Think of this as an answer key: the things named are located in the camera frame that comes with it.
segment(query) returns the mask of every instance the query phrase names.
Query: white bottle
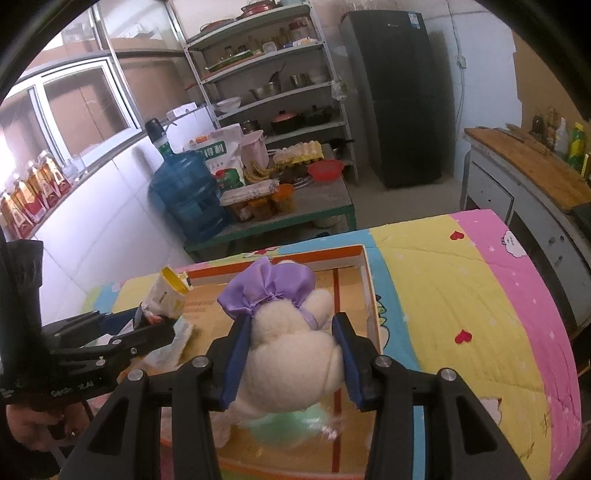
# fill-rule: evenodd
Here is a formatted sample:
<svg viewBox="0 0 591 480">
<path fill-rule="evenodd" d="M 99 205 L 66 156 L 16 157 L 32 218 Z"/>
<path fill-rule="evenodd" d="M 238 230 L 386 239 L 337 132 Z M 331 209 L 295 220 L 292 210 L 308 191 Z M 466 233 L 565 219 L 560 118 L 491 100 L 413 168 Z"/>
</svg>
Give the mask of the white bottle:
<svg viewBox="0 0 591 480">
<path fill-rule="evenodd" d="M 566 130 L 566 119 L 560 119 L 560 126 L 556 131 L 556 142 L 554 143 L 554 152 L 563 160 L 566 160 L 569 154 L 569 131 Z"/>
</svg>

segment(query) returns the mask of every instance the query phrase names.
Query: black refrigerator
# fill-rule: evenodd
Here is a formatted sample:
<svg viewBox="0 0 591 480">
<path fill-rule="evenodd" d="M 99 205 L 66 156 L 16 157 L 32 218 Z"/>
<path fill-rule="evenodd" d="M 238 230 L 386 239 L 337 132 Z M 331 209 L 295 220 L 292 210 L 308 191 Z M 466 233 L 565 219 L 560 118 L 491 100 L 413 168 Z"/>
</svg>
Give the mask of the black refrigerator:
<svg viewBox="0 0 591 480">
<path fill-rule="evenodd" d="M 359 91 L 369 162 L 387 188 L 441 176 L 441 82 L 421 14 L 348 12 L 340 25 Z"/>
</svg>

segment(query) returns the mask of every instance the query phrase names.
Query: white plush toy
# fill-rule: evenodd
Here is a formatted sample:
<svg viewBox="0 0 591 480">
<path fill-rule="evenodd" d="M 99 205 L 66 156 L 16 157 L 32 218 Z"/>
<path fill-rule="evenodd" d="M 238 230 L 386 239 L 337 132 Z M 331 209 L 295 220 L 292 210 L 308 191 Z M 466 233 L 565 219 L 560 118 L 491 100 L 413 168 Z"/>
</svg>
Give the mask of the white plush toy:
<svg viewBox="0 0 591 480">
<path fill-rule="evenodd" d="M 224 289 L 218 302 L 232 318 L 252 317 L 251 345 L 236 400 L 234 421 L 305 410 L 343 383 L 343 358 L 322 329 L 333 299 L 314 289 L 316 276 L 294 262 L 255 261 Z"/>
</svg>

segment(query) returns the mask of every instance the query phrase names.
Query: window frame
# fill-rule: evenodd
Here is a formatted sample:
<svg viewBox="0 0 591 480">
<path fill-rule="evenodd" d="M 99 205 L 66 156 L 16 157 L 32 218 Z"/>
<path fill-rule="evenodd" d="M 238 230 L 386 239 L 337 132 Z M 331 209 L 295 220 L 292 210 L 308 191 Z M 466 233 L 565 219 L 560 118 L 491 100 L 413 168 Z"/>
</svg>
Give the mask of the window frame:
<svg viewBox="0 0 591 480">
<path fill-rule="evenodd" d="M 52 61 L 34 67 L 30 71 L 24 71 L 21 78 L 19 78 L 10 89 L 6 95 L 6 99 L 22 92 L 23 90 L 29 92 L 35 117 L 41 127 L 41 132 L 46 140 L 48 149 L 56 156 L 56 158 L 65 161 L 72 156 L 70 155 L 70 151 L 60 133 L 55 117 L 51 112 L 44 84 L 70 74 L 97 68 L 98 66 L 103 69 L 103 74 L 105 75 L 111 94 L 124 116 L 128 128 L 108 138 L 82 156 L 85 166 L 90 167 L 94 163 L 107 159 L 113 152 L 122 148 L 134 137 L 141 134 L 145 129 L 144 118 L 139 111 L 137 102 L 121 68 L 119 62 L 120 57 L 135 58 L 137 56 L 139 58 L 144 56 L 170 56 L 171 58 L 185 58 L 189 63 L 193 76 L 195 76 L 196 82 L 199 83 L 194 71 L 194 66 L 190 59 L 186 57 L 186 43 L 182 31 L 180 30 L 178 19 L 167 0 L 164 0 L 163 6 L 167 12 L 171 30 L 174 33 L 176 40 L 180 43 L 181 50 L 145 51 L 138 49 L 136 55 L 134 55 L 133 51 L 117 52 L 111 43 L 109 33 L 100 11 L 100 2 L 98 2 L 85 10 L 85 13 L 90 19 L 90 26 L 94 32 L 99 51 L 82 54 L 72 59 Z M 163 124 L 167 123 L 167 120 L 164 118 L 160 120 Z"/>
<path fill-rule="evenodd" d="M 101 69 L 105 76 L 109 90 L 113 95 L 115 103 L 121 112 L 124 121 L 127 123 L 127 128 L 112 137 L 108 138 L 95 148 L 82 155 L 82 161 L 89 167 L 101 157 L 107 155 L 111 150 L 118 147 L 120 144 L 134 137 L 141 132 L 141 124 L 134 115 L 133 109 L 130 105 L 129 99 L 123 94 L 124 89 L 118 81 L 117 76 L 113 72 L 110 55 L 106 54 L 102 57 L 74 61 L 68 65 L 59 66 L 46 72 L 39 73 L 31 78 L 17 83 L 7 95 L 7 99 L 24 90 L 29 91 L 31 101 L 37 121 L 41 126 L 47 144 L 50 146 L 52 153 L 57 154 L 62 160 L 72 158 L 70 151 L 61 135 L 60 129 L 57 125 L 56 119 L 51 111 L 51 106 L 45 91 L 45 85 L 56 80 L 63 79 L 81 72 L 88 72 L 89 70 Z"/>
</svg>

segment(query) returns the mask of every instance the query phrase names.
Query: pink container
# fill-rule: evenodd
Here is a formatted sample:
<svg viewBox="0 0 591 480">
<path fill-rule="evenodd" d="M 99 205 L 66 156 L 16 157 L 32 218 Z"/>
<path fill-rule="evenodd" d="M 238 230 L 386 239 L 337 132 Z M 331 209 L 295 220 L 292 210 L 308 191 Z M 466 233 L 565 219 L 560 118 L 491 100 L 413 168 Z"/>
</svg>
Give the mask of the pink container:
<svg viewBox="0 0 591 480">
<path fill-rule="evenodd" d="M 242 137 L 242 163 L 256 163 L 261 168 L 269 165 L 269 154 L 263 140 L 263 131 L 257 130 Z"/>
</svg>

